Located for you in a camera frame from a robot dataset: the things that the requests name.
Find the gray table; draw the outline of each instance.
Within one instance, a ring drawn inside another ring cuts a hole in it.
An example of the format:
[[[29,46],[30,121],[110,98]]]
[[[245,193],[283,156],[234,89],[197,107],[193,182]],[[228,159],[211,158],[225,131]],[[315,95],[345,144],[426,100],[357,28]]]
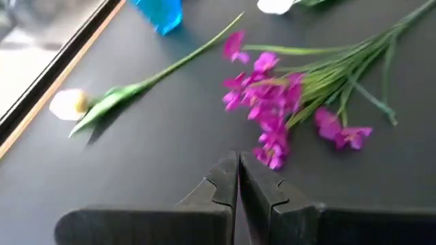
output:
[[[327,11],[296,7],[262,14],[252,0],[186,0],[183,26],[167,37],[126,5],[76,66],[63,88],[93,95],[147,78],[196,49],[241,11],[252,44],[304,47],[358,42],[394,24],[424,0],[348,0]],[[295,128],[292,157],[281,172],[310,198],[339,206],[436,206],[433,113],[436,11],[401,41],[391,104],[399,125],[360,95],[351,124],[372,125],[362,152],[336,152],[311,121]],[[315,58],[288,59],[292,65]],[[241,69],[214,48],[112,115],[107,125],[68,139],[72,122],[46,106],[0,163],[0,244],[54,244],[67,211],[93,204],[170,207],[186,196],[228,150],[251,150],[260,133],[247,112],[225,113],[222,80]],[[362,81],[379,95],[380,68]],[[235,244],[248,244],[238,213]]]

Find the white tulip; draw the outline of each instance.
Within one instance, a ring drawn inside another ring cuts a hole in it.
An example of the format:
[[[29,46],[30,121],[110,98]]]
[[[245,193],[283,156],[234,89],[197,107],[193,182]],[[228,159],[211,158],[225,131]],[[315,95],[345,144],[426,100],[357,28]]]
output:
[[[88,97],[80,89],[59,91],[48,108],[61,120],[80,120],[88,111]]]
[[[284,14],[299,0],[259,0],[259,10],[265,14]]]

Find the black metal tool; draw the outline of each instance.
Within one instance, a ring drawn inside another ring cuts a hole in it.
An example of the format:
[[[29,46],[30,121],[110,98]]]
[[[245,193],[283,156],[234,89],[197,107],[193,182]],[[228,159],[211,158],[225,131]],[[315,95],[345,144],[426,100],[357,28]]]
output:
[[[436,244],[435,208],[329,207],[251,154],[240,160],[241,197],[261,244]]]
[[[171,210],[76,210],[58,221],[55,240],[62,245],[230,245],[237,192],[238,156],[232,152]]]

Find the green leaf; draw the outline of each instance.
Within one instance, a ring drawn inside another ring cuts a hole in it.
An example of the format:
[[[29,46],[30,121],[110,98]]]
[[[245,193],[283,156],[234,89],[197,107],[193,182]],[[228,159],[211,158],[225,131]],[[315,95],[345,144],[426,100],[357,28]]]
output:
[[[288,55],[308,55],[308,54],[326,54],[329,52],[338,52],[349,47],[339,47],[339,48],[293,48],[293,47],[283,47],[283,46],[272,46],[272,45],[245,45],[243,50],[259,50],[276,52],[277,54],[288,54]]]
[[[345,110],[345,106],[347,106],[347,102],[349,96],[353,91],[353,86],[351,84],[347,84],[341,93],[341,106],[339,107],[338,114]]]
[[[324,103],[326,105],[330,105],[331,103],[333,103],[333,101],[335,101],[335,99],[339,96],[339,94],[341,94],[342,89],[343,87],[336,90],[331,96],[329,96],[329,98]]]
[[[101,118],[108,110],[112,109],[116,104],[124,99],[130,98],[132,95],[140,91],[140,87],[136,84],[125,87],[118,87],[116,90],[111,90],[102,100],[97,102],[89,112],[80,120],[69,133],[71,137],[76,132],[94,123],[98,118]]]
[[[347,110],[342,110],[341,111],[341,120],[342,120],[342,126],[346,127],[348,125]]]
[[[392,66],[392,60],[394,58],[395,55],[395,50],[396,50],[396,36],[392,37],[392,39],[390,40],[390,45],[388,50],[385,53],[384,56],[384,66],[383,66],[383,86],[381,89],[381,100],[384,103],[388,102],[388,90],[389,90],[389,70],[390,67]]]

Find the magenta orchid flower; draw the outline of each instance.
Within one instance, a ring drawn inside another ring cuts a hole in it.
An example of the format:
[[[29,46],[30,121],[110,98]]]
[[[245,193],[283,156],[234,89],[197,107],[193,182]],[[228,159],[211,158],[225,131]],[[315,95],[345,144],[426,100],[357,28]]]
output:
[[[244,40],[245,32],[237,31],[232,33],[224,44],[224,57],[234,62],[236,59],[246,64],[250,57],[246,52],[240,51]]]
[[[315,121],[320,128],[320,136],[327,140],[333,140],[338,149],[342,149],[349,143],[353,149],[360,150],[363,147],[363,139],[373,131],[370,127],[345,127],[342,129],[337,116],[323,107],[316,111]]]
[[[372,131],[370,127],[346,127],[334,138],[336,148],[341,149],[349,143],[354,150],[360,150],[363,147],[364,138],[368,137]]]
[[[292,113],[296,113],[300,109],[303,76],[303,73],[293,73],[289,76],[290,87],[287,90],[285,103],[291,107]]]
[[[285,154],[278,144],[272,148],[256,147],[253,149],[253,153],[259,161],[271,169],[277,170],[283,166]]]
[[[326,140],[334,140],[336,134],[342,130],[341,123],[335,114],[320,107],[315,112],[315,122],[319,128],[319,135]]]
[[[259,142],[263,143],[265,147],[272,148],[275,145],[281,147],[281,152],[287,154],[289,152],[287,148],[287,131],[270,131],[261,134]]]
[[[223,102],[226,104],[226,111],[234,110],[240,105],[242,93],[247,83],[245,73],[241,73],[235,78],[226,79],[224,81],[224,86],[232,89],[223,97]]]
[[[254,63],[254,70],[267,72],[274,69],[275,65],[280,61],[273,52],[263,52]]]
[[[242,72],[235,78],[229,78],[224,80],[224,86],[229,89],[242,89],[246,87],[248,81],[245,79],[245,72]]]

